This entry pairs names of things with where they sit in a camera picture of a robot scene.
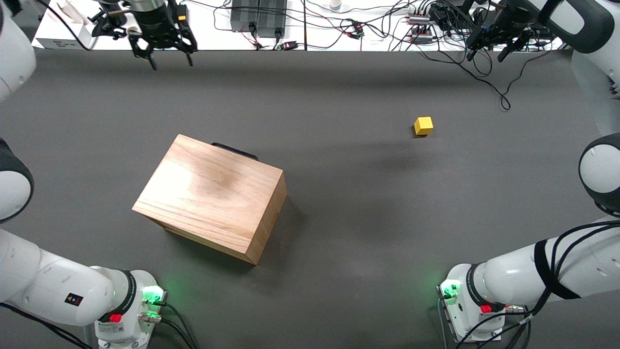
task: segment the white round joint cover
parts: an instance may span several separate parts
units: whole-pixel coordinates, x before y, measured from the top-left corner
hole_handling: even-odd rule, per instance
[[[583,154],[579,173],[583,183],[598,193],[620,188],[620,150],[608,144],[595,145]]]
[[[0,220],[18,213],[30,197],[30,182],[21,173],[0,171]]]

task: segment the red button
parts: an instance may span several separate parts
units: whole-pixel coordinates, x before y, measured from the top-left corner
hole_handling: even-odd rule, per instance
[[[110,315],[110,322],[120,322],[122,317],[121,314],[112,314]]]

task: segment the gray power supply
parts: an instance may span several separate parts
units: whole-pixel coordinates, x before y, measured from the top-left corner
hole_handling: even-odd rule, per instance
[[[252,32],[258,37],[283,38],[286,0],[232,0],[231,29]]]

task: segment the black handle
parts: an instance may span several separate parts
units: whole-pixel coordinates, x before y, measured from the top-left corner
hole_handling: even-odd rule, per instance
[[[243,155],[246,158],[250,158],[252,160],[256,160],[256,161],[259,160],[259,158],[256,155],[244,152],[243,150],[235,149],[233,147],[229,147],[229,146],[227,146],[225,144],[222,144],[222,143],[211,143],[211,145],[215,146],[215,147],[218,147],[218,148],[222,148],[224,150],[228,150],[229,152],[233,152],[233,153],[237,153],[239,155]]]

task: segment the black square label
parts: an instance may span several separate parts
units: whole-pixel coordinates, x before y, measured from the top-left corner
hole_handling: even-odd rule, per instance
[[[84,299],[84,297],[78,296],[77,294],[69,293],[69,295],[66,296],[66,298],[64,299],[64,302],[69,303],[72,306],[79,307],[82,299]]]

